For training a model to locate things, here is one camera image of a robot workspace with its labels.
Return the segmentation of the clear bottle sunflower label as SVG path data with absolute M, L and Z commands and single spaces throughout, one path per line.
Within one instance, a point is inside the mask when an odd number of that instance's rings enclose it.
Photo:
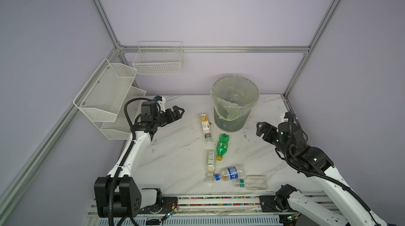
M 207 144 L 211 144 L 213 142 L 213 139 L 212 139 L 211 125 L 210 125 L 210 122 L 208 119 L 208 115 L 201 114 L 200 118 L 201 118 L 201 125 L 202 125 L 202 131 L 203 131 L 205 142 Z

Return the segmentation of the green soda bottle yellow cap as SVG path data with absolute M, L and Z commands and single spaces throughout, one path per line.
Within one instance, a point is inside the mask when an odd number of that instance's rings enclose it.
M 227 149 L 228 149 L 229 140 L 230 140 L 230 136 L 225 133 L 221 134 L 219 136 L 219 141 L 217 143 L 217 148 L 216 148 L 218 161 L 221 161 L 223 159 L 223 156 L 226 154 Z

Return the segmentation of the small bottle green white label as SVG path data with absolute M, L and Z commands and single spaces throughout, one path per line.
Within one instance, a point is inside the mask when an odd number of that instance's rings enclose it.
M 215 168 L 216 168 L 216 151 L 207 151 L 207 164 L 206 164 L 206 182 L 212 183 L 215 181 Z

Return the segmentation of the bottle blue label white cap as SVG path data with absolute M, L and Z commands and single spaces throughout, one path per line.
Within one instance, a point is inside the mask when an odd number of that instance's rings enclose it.
M 229 94 L 229 95 L 227 95 L 227 96 L 225 97 L 225 100 L 226 100 L 227 102 L 239 104 L 239 102 L 240 102 L 240 97 L 239 97 L 239 95 L 238 95 L 237 93 L 231 93 L 231 94 Z

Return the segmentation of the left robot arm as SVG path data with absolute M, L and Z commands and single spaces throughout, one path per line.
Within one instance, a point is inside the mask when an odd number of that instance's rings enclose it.
M 98 216 L 107 218 L 111 226 L 115 218 L 133 219 L 143 210 L 155 213 L 163 206 L 161 190 L 140 189 L 134 174 L 142 153 L 158 129 L 180 120 L 185 112 L 178 106 L 165 109 L 164 104 L 165 98 L 156 96 L 153 99 L 134 98 L 123 106 L 130 137 L 116 165 L 94 184 Z

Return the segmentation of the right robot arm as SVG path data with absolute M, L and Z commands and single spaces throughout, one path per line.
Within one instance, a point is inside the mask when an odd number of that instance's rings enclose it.
M 286 184 L 277 192 L 276 208 L 300 212 L 323 226 L 385 226 L 387 223 L 350 188 L 333 161 L 319 148 L 308 145 L 303 130 L 294 122 L 277 127 L 258 122 L 256 135 L 275 146 L 276 154 L 297 173 L 316 183 L 342 213 L 338 217 L 321 205 L 309 201 L 297 188 Z

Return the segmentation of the clear bottle green cap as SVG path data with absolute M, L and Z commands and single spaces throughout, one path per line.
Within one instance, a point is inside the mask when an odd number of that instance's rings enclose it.
M 265 191 L 269 188 L 266 176 L 264 175 L 247 175 L 244 178 L 235 179 L 234 187 L 258 191 Z

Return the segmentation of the white mesh two-tier shelf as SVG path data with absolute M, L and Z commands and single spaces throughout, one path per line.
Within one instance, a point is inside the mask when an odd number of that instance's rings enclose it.
M 73 105 L 109 140 L 127 140 L 130 127 L 124 105 L 133 98 L 145 97 L 146 91 L 135 86 L 137 70 L 105 59 Z

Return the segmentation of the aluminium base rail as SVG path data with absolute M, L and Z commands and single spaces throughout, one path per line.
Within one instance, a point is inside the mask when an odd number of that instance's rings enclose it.
M 321 218 L 276 210 L 274 193 L 168 195 L 156 213 L 142 210 L 134 218 L 114 219 L 121 226 L 299 226 L 305 219 L 315 225 L 346 226 L 347 219 L 323 192 L 306 193 L 305 205 L 314 205 Z

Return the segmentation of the aluminium frame profile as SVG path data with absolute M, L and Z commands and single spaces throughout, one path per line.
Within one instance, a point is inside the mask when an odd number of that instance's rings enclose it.
M 304 53 L 332 0 L 1 0 L 1 194 L 108 54 Z

